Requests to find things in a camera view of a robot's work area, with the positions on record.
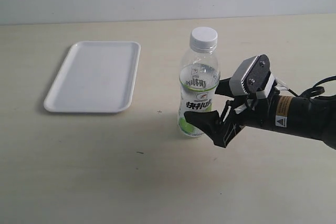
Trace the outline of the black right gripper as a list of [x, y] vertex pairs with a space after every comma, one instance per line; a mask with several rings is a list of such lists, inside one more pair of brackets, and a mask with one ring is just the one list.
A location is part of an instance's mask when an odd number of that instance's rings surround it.
[[245, 127], [249, 119], [252, 119], [258, 125], [263, 125], [268, 117], [273, 96], [279, 94], [279, 91], [275, 88], [277, 85], [276, 79], [266, 99], [257, 99], [252, 94], [234, 96], [229, 81], [230, 78], [220, 80], [215, 90], [216, 95], [233, 98], [232, 101], [226, 101], [220, 116], [218, 111], [187, 111], [184, 113], [187, 123], [201, 130], [219, 147], [226, 147]]

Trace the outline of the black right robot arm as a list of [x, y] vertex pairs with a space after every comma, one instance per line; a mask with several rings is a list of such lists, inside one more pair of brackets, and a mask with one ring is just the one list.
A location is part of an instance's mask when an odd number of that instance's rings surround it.
[[323, 96], [323, 84], [334, 80], [335, 76], [325, 78], [301, 95], [290, 96], [281, 95], [274, 84], [269, 96], [258, 100], [254, 94], [234, 96], [224, 79], [215, 91], [230, 98], [222, 113], [187, 111], [184, 117], [223, 148], [245, 127], [318, 140], [335, 148], [335, 96]]

